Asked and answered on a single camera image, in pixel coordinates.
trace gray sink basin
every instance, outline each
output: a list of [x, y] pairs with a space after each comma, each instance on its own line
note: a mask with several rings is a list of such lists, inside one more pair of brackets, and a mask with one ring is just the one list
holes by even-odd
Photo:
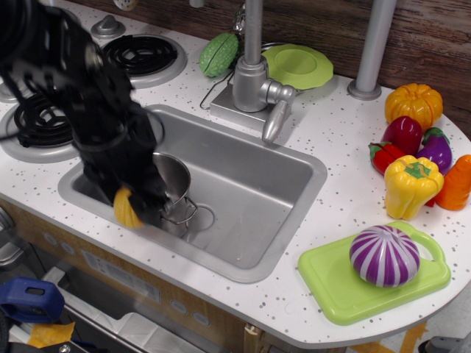
[[[133, 232], [237, 282], [268, 276], [321, 190], [324, 164], [171, 107], [149, 109], [166, 131], [157, 151], [188, 167], [188, 196], [199, 209], [182, 237], [153, 226]], [[118, 223], [81, 164], [60, 180], [59, 193]]]

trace green cutting board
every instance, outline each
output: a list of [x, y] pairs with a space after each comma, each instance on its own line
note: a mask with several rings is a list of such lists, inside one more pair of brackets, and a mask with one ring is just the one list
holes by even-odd
[[421, 257], [417, 275], [396, 288], [379, 288], [365, 282], [350, 262], [350, 244], [357, 235], [303, 253], [298, 262], [302, 278], [324, 315], [338, 325], [349, 325], [393, 307], [426, 296], [447, 286], [451, 273], [440, 245], [410, 224], [396, 221], [398, 228], [424, 246], [433, 260]]

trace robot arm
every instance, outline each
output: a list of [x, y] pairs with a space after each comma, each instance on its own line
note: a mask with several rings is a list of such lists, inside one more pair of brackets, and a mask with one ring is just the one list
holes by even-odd
[[154, 223], [169, 204], [166, 184], [153, 163], [157, 141], [147, 111], [130, 98], [126, 74], [67, 13], [36, 0], [1, 0], [0, 33], [0, 75], [20, 104], [26, 100], [13, 79], [65, 113], [84, 173], [110, 203], [127, 187], [138, 217]]

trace green cucumber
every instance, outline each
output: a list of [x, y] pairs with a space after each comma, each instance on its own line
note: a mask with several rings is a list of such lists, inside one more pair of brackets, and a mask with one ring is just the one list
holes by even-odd
[[221, 33], [209, 42], [199, 56], [199, 68], [204, 75], [216, 77], [229, 68], [238, 51], [238, 39], [233, 33]]

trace white speckled countertop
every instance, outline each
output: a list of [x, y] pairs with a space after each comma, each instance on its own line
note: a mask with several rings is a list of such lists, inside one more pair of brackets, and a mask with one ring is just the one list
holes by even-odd
[[[78, 15], [88, 30], [105, 15], [63, 0], [53, 3]], [[215, 118], [199, 107], [217, 81], [204, 77], [198, 66], [206, 40], [117, 18], [126, 25], [125, 34], [163, 35], [177, 41], [188, 55], [188, 64], [177, 78], [138, 90], [135, 100], [142, 105], [166, 104], [247, 134], [260, 135]], [[371, 166], [368, 149], [370, 142], [379, 142], [386, 128], [383, 107], [390, 90], [383, 89], [381, 97], [374, 101], [359, 101], [347, 94], [350, 81], [335, 76], [325, 86], [298, 95], [292, 117], [276, 140], [280, 145], [318, 157], [327, 166], [328, 176], [276, 268], [254, 284], [232, 282], [63, 200], [57, 183], [79, 162], [78, 158], [60, 163], [25, 163], [0, 149], [0, 197], [295, 346], [321, 349], [376, 340], [433, 315], [471, 280], [471, 204], [459, 212], [426, 207], [409, 222], [432, 235], [443, 248], [452, 271], [445, 289], [349, 326], [335, 325], [324, 317], [298, 273], [300, 255], [372, 225], [393, 221], [383, 206], [383, 178]], [[0, 117], [12, 107], [13, 104], [1, 103]], [[450, 139], [455, 159], [471, 153], [471, 142], [448, 118], [442, 117], [436, 126]]]

